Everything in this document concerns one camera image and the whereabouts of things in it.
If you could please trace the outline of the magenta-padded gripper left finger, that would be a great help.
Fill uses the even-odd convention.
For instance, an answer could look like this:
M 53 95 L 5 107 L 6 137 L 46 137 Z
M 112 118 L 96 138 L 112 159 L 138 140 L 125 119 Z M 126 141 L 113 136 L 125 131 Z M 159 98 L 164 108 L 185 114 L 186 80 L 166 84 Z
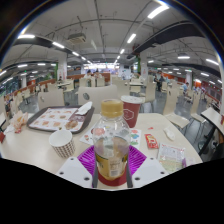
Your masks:
M 81 187 L 92 188 L 97 184 L 94 180 L 95 173 L 94 147 L 90 146 L 78 157 L 69 157 L 56 175 Z

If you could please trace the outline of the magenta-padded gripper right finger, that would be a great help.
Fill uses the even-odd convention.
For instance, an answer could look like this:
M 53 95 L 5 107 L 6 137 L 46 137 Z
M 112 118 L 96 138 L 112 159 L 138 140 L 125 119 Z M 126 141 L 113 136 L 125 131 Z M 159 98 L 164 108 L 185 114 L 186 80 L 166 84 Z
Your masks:
M 147 157 L 133 146 L 129 147 L 127 186 L 140 188 L 168 175 L 156 158 Z

